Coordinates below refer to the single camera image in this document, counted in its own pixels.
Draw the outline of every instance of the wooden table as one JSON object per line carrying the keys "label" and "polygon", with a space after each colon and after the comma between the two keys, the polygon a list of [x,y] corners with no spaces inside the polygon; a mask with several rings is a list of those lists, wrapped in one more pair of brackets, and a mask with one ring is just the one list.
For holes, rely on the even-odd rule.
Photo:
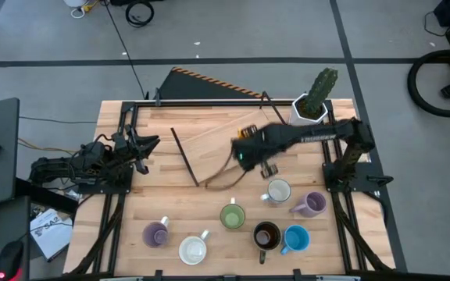
{"label": "wooden table", "polygon": [[[110,135],[116,131],[121,103],[102,103],[95,136],[100,133]],[[336,119],[355,116],[352,100],[333,100],[333,105]],[[150,173],[147,176],[134,175],[132,192],[127,196],[123,213],[116,276],[153,276],[156,269],[162,269],[165,276],[290,275],[293,269],[301,269],[302,274],[344,273],[334,210],[330,194],[324,188],[320,143],[296,144],[276,158],[280,170],[277,178],[288,181],[292,186],[291,198],[276,208],[259,199],[266,192],[268,182],[261,178],[258,169],[248,173],[230,190],[207,191],[194,185],[170,128],[173,127],[180,140],[185,141],[253,110],[258,108],[206,106],[140,109],[138,133],[142,136],[158,134],[161,143],[145,162]],[[264,107],[263,111],[272,122],[279,121],[270,107]],[[290,108],[279,107],[279,111],[287,120]],[[332,145],[331,154],[332,159],[335,159]],[[217,181],[229,183],[230,179],[235,178],[234,173],[228,173]],[[309,191],[324,194],[327,210],[312,219],[290,213],[289,208],[295,206],[298,199]],[[231,197],[235,197],[246,212],[245,224],[235,231],[226,230],[219,221],[220,210]],[[385,264],[394,267],[379,203],[359,193],[354,193],[353,198],[362,236]],[[64,272],[76,267],[94,243],[103,202],[103,195],[95,195],[78,211]],[[145,246],[141,239],[142,230],[164,215],[170,217],[169,244],[157,249]],[[259,250],[252,241],[252,230],[261,221],[274,222],[281,230],[293,224],[304,226],[311,235],[308,250],[281,256],[279,246],[268,252],[265,265],[260,265]],[[198,236],[204,229],[211,232],[204,262],[195,266],[185,265],[178,257],[180,242],[187,236]],[[353,241],[349,235],[347,238],[352,264],[356,268]],[[106,269],[109,248],[110,242],[107,241],[102,270]]]}

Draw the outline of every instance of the dark brown mug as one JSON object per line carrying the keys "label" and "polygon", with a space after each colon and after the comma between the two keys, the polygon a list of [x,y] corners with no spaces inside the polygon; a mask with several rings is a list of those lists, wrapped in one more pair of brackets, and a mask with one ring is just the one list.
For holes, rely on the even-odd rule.
{"label": "dark brown mug", "polygon": [[259,248],[260,265],[265,263],[266,252],[279,246],[281,238],[282,234],[279,227],[272,222],[261,222],[255,227],[253,240]]}

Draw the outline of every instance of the green mug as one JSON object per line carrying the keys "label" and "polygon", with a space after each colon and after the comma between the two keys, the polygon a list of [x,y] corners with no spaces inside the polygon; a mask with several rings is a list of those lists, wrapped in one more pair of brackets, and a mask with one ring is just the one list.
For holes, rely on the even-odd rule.
{"label": "green mug", "polygon": [[235,198],[230,199],[230,204],[223,207],[220,212],[220,221],[228,229],[238,229],[244,224],[246,214],[241,206],[235,204]]}

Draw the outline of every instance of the lavender mug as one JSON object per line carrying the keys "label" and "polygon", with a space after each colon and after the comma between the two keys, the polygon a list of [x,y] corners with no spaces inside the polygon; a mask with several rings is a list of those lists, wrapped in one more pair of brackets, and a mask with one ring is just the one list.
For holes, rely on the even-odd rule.
{"label": "lavender mug", "polygon": [[167,216],[161,222],[151,222],[144,228],[142,234],[145,245],[149,247],[161,247],[168,243],[168,222]]}
{"label": "lavender mug", "polygon": [[305,217],[313,218],[326,211],[326,198],[319,192],[308,192],[303,195],[298,205],[289,211],[299,212]]}

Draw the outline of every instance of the black and yellow warning stripe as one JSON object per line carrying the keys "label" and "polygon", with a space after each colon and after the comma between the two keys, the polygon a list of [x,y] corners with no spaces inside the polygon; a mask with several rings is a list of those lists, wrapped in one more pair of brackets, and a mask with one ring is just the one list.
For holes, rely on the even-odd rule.
{"label": "black and yellow warning stripe", "polygon": [[214,79],[214,78],[208,77],[206,75],[201,75],[199,73],[195,73],[195,72],[190,71],[188,69],[183,69],[183,68],[180,68],[180,67],[173,67],[171,69],[171,71],[176,71],[176,72],[179,72],[179,73],[187,74],[189,76],[193,76],[195,78],[199,78],[201,80],[204,80],[204,81],[207,81],[207,82],[210,82],[210,83],[214,83],[214,84],[220,85],[222,87],[227,87],[227,88],[229,88],[231,90],[239,91],[239,92],[241,92],[243,94],[249,94],[250,96],[253,96],[255,98],[261,98],[262,97],[262,94],[256,93],[255,91],[244,89],[243,87],[235,86],[235,85],[230,84],[228,82],[223,82],[221,80]]}

